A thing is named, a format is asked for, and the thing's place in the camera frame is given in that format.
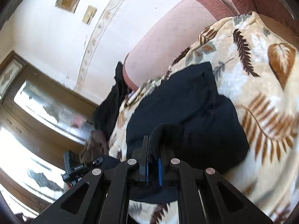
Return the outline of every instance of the round metal bolt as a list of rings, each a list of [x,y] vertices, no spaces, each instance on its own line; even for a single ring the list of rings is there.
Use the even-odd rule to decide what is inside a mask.
[[[170,162],[171,162],[172,164],[179,164],[181,161],[180,161],[180,159],[172,158]]]
[[[207,174],[214,174],[215,173],[215,169],[209,167],[209,168],[206,169],[206,172],[207,172]]]
[[[135,163],[137,163],[136,159],[131,158],[131,159],[128,160],[129,165],[134,165]]]
[[[101,174],[101,169],[99,169],[99,168],[95,168],[94,170],[92,170],[92,174],[93,175],[100,175]]]

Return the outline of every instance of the brown garment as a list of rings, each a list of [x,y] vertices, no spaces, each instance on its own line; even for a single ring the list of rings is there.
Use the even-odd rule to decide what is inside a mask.
[[[83,151],[80,153],[80,161],[81,163],[90,162],[99,155],[109,155],[108,143],[103,131],[93,130],[85,143]]]

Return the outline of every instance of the black fabric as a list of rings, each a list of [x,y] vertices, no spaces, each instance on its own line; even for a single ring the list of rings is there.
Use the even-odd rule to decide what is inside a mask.
[[[154,158],[163,142],[191,167],[213,167],[221,174],[249,150],[234,105],[217,92],[209,62],[175,73],[140,102],[127,126],[127,159],[145,135]]]
[[[105,133],[107,142],[115,127],[121,103],[128,92],[128,86],[123,77],[123,65],[120,62],[116,66],[114,79],[116,84],[112,87],[105,101],[96,108],[92,115],[95,129]]]

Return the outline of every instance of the blanket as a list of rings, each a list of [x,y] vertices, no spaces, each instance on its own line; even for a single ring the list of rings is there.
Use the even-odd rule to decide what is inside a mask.
[[[174,73],[210,61],[219,94],[234,104],[250,150],[225,177],[272,220],[286,219],[299,195],[299,53],[259,15],[224,18],[207,27],[166,75],[142,85],[121,107],[109,154],[126,160],[126,128],[141,100]],[[177,202],[130,201],[139,223],[178,223]]]

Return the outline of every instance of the leaf patterned blanket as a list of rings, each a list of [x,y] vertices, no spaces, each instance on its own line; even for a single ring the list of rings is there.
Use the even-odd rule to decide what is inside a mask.
[[[126,98],[109,140],[109,154],[126,159],[126,128],[140,101],[161,80],[193,64],[210,61],[219,94],[233,102],[250,145],[246,159],[226,178],[277,223],[299,200],[299,53],[270,31],[259,15],[224,18],[207,27],[162,78]],[[177,202],[130,201],[139,223],[178,223]]]

